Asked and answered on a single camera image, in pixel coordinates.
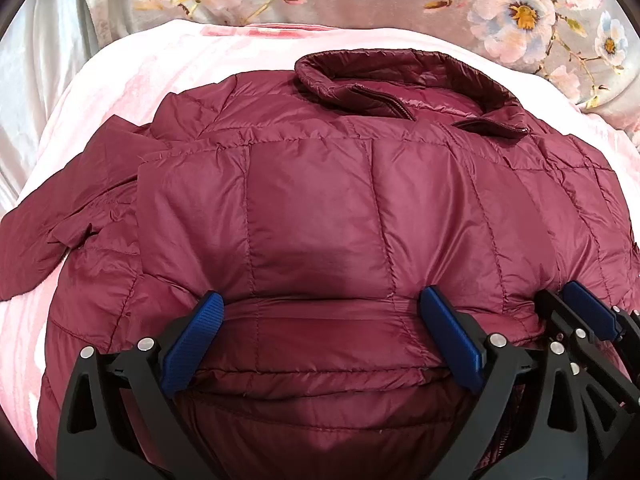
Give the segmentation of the maroon quilted down jacket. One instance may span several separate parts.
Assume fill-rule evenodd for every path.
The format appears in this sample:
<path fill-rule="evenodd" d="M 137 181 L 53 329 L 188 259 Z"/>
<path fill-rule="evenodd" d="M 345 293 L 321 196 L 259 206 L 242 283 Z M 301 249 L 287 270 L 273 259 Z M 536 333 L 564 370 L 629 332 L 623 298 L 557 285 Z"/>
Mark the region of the maroon quilted down jacket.
<path fill-rule="evenodd" d="M 341 50 L 117 116 L 1 222 L 1 296 L 51 274 L 36 453 L 55 467 L 80 350 L 160 334 L 206 292 L 224 322 L 176 408 L 230 479 L 421 479 L 471 406 L 418 318 L 437 286 L 514 344 L 578 281 L 639 304 L 605 157 L 479 70 Z"/>

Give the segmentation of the grey floral bed cover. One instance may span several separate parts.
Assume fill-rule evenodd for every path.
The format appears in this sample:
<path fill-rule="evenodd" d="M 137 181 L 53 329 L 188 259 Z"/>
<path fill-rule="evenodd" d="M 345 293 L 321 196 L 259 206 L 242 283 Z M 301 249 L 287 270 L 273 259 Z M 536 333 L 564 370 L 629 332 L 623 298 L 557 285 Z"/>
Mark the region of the grey floral bed cover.
<path fill-rule="evenodd" d="M 402 28 L 547 79 L 570 102 L 639 135 L 639 35 L 618 0 L 86 0 L 100 44 L 185 18 Z"/>

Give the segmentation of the pink blanket with bows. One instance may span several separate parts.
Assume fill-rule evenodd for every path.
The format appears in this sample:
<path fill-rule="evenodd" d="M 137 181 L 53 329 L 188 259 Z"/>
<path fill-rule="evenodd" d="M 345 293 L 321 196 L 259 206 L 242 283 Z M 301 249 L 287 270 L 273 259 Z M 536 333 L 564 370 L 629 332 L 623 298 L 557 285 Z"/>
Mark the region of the pink blanket with bows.
<path fill-rule="evenodd" d="M 289 70 L 301 56 L 312 52 L 360 48 L 439 51 L 495 79 L 538 118 L 601 151 L 620 181 L 631 223 L 639 223 L 639 153 L 626 133 L 596 114 L 582 114 L 537 76 L 509 70 L 433 36 L 393 28 L 239 28 L 172 21 L 117 40 L 90 58 L 58 100 L 23 192 L 29 194 L 62 169 L 112 115 L 143 125 L 169 92 L 249 70 Z"/>

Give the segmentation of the silver satin sheet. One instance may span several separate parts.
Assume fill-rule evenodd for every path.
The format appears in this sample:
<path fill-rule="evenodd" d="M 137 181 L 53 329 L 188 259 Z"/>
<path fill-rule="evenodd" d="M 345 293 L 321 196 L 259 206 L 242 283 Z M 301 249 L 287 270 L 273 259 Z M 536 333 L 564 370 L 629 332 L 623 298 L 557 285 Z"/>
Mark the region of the silver satin sheet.
<path fill-rule="evenodd" d="M 1 5 L 1 211 L 35 167 L 44 127 L 66 87 L 98 52 L 86 0 Z"/>

